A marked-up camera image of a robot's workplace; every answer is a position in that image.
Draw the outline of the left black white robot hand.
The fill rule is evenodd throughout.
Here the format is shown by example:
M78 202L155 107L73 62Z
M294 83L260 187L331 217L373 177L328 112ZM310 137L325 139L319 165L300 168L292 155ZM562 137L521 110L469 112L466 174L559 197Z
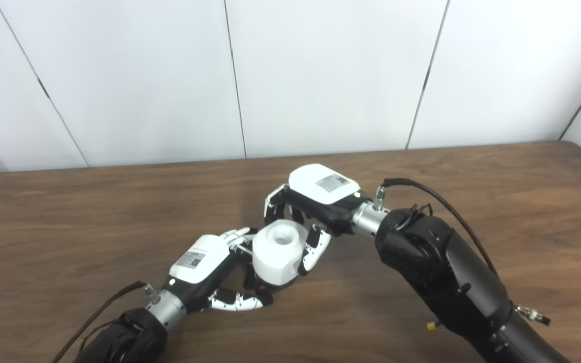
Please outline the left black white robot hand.
M163 290L172 294L185 313L207 308L245 311L273 304L269 294L240 293L221 287L239 266L252 267L252 240L257 229L232 229L203 235L171 266Z

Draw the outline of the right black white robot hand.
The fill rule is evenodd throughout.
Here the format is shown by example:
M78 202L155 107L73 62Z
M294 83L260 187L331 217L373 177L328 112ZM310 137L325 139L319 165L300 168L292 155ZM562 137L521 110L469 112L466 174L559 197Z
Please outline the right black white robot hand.
M328 247L332 237L354 233L353 213L369 196L354 180L321 164L309 164L290 173L288 182L265 199L264 222L285 220L290 209L293 222L305 227L307 236L298 273L307 275Z

